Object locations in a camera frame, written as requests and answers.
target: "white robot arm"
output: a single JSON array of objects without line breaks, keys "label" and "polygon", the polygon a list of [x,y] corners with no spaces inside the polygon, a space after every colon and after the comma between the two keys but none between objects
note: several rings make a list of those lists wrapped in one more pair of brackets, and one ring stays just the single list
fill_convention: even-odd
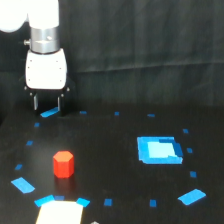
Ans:
[{"label": "white robot arm", "polygon": [[59,40],[58,0],[0,0],[0,31],[11,33],[29,22],[30,46],[26,59],[26,84],[31,89],[65,87],[67,64]]}]

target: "red block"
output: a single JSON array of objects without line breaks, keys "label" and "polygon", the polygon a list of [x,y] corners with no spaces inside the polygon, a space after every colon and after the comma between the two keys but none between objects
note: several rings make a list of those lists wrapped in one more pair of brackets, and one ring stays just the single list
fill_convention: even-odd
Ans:
[{"label": "red block", "polygon": [[58,178],[68,178],[74,173],[74,156],[68,151],[59,151],[54,157],[54,174]]}]

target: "black table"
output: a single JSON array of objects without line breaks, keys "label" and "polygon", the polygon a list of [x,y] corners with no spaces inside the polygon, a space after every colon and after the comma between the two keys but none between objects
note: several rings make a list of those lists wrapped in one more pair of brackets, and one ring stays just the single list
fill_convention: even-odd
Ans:
[{"label": "black table", "polygon": [[[147,114],[154,113],[155,118]],[[223,223],[224,110],[135,105],[92,106],[60,117],[35,116],[17,105],[0,128],[0,223],[35,223],[34,201],[48,195],[90,200],[82,224]],[[149,165],[138,159],[137,137],[174,136],[182,165]],[[32,146],[26,146],[32,140]],[[75,175],[57,179],[53,156],[69,150]],[[16,171],[17,164],[23,164]],[[197,178],[189,172],[196,171]],[[11,181],[23,177],[35,190],[20,192]],[[178,197],[199,189],[206,198],[185,206]],[[104,206],[113,199],[111,207]],[[157,207],[149,206],[150,199]]]}]

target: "blue tape marker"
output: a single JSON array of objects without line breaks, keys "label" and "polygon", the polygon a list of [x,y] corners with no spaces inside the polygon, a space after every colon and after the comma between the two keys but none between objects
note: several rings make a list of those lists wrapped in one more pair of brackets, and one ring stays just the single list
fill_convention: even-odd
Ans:
[{"label": "blue tape marker", "polygon": [[22,164],[18,164],[17,166],[16,166],[16,168],[15,168],[15,170],[20,170],[21,168],[22,168]]},{"label": "blue tape marker", "polygon": [[40,123],[35,123],[35,124],[34,124],[34,127],[35,127],[35,128],[40,127]]},{"label": "blue tape marker", "polygon": [[112,199],[105,199],[104,206],[112,206]]},{"label": "blue tape marker", "polygon": [[86,199],[83,199],[83,198],[79,198],[77,201],[76,201],[77,204],[79,205],[82,205],[83,207],[86,207],[90,201],[86,200]]},{"label": "blue tape marker", "polygon": [[55,107],[55,108],[53,108],[53,109],[51,109],[49,111],[46,111],[46,112],[42,113],[41,116],[46,118],[46,117],[49,117],[49,116],[51,116],[53,114],[56,114],[58,111],[59,111],[58,107]]},{"label": "blue tape marker", "polygon": [[55,199],[56,201],[64,201],[65,196],[54,196],[54,199]]},{"label": "blue tape marker", "polygon": [[20,191],[22,191],[23,194],[30,193],[35,190],[35,188],[22,177],[11,181],[11,183],[16,186]]},{"label": "blue tape marker", "polygon": [[188,153],[193,153],[193,150],[191,148],[187,148]]},{"label": "blue tape marker", "polygon": [[37,207],[41,207],[43,204],[50,202],[50,201],[54,201],[53,195],[49,195],[47,197],[38,199],[38,200],[34,201],[34,203],[36,204]]},{"label": "blue tape marker", "polygon": [[195,171],[190,171],[190,176],[193,178],[197,177],[197,173]]},{"label": "blue tape marker", "polygon": [[148,114],[148,117],[155,117],[155,114]]},{"label": "blue tape marker", "polygon": [[184,132],[184,134],[188,134],[189,133],[188,129],[183,129],[183,132]]},{"label": "blue tape marker", "polygon": [[33,141],[28,141],[28,142],[26,143],[26,145],[28,145],[28,146],[33,145]]},{"label": "blue tape marker", "polygon": [[150,200],[149,206],[155,208],[156,207],[156,200]]},{"label": "blue tape marker", "polygon": [[206,194],[198,189],[195,189],[181,197],[178,198],[178,200],[182,201],[185,205],[190,205],[201,198],[204,198]]},{"label": "blue tape marker", "polygon": [[86,111],[80,111],[79,113],[80,113],[80,114],[87,114]]}]

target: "dark background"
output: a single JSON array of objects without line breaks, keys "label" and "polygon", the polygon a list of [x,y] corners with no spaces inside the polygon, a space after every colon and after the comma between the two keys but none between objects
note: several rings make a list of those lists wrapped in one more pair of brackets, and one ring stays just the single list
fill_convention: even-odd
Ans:
[{"label": "dark background", "polygon": [[[61,47],[76,84],[70,103],[223,106],[223,0],[59,5]],[[28,100],[19,79],[29,30],[25,23],[14,33],[0,32],[0,122],[15,102]]]}]

